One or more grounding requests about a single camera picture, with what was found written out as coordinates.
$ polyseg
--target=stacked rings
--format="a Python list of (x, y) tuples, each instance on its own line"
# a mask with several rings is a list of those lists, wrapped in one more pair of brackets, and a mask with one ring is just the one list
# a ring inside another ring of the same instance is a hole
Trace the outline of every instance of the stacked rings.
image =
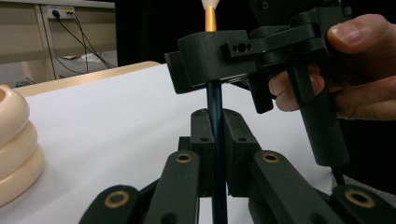
[(0, 206), (26, 191), (44, 167), (29, 105), (16, 91), (0, 86)]

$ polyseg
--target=wall socket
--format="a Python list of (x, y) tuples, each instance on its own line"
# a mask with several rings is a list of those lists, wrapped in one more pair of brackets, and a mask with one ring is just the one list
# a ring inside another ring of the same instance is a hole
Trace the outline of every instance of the wall socket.
[(73, 17), (71, 15), (68, 15), (67, 12), (73, 12), (75, 13), (74, 7), (67, 7), (67, 6), (47, 6), (47, 14), (49, 16), (49, 19), (56, 19), (52, 11), (58, 11), (60, 19), (70, 19), (72, 20)]

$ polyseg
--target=person's thumb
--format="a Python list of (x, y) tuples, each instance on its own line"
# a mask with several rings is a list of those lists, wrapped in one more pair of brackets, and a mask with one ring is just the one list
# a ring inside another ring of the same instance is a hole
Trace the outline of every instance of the person's thumb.
[(333, 48), (344, 53), (378, 51), (395, 42), (396, 33), (391, 28), (384, 17), (367, 14), (334, 25), (327, 33), (327, 38)]

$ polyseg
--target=beige ring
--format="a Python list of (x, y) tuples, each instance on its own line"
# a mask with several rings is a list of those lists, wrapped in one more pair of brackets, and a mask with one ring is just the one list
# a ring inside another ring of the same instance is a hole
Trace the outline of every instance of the beige ring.
[(0, 146), (22, 130), (29, 113), (29, 105), (22, 95), (0, 86)]
[(15, 137), (0, 146), (0, 178), (17, 169), (32, 154), (36, 144), (35, 125), (28, 121)]
[(26, 191), (38, 178), (44, 167), (44, 152), (36, 145), (32, 155), (12, 173), (0, 179), (0, 207)]

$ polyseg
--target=human hand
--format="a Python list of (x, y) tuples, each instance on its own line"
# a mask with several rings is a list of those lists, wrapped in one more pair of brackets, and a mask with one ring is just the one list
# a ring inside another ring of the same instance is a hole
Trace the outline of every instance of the human hand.
[[(326, 82), (338, 118), (396, 119), (396, 25), (367, 14), (334, 25), (327, 38), (344, 54), (330, 66), (309, 65), (314, 93)], [(280, 110), (298, 109), (286, 72), (272, 77), (269, 87)]]

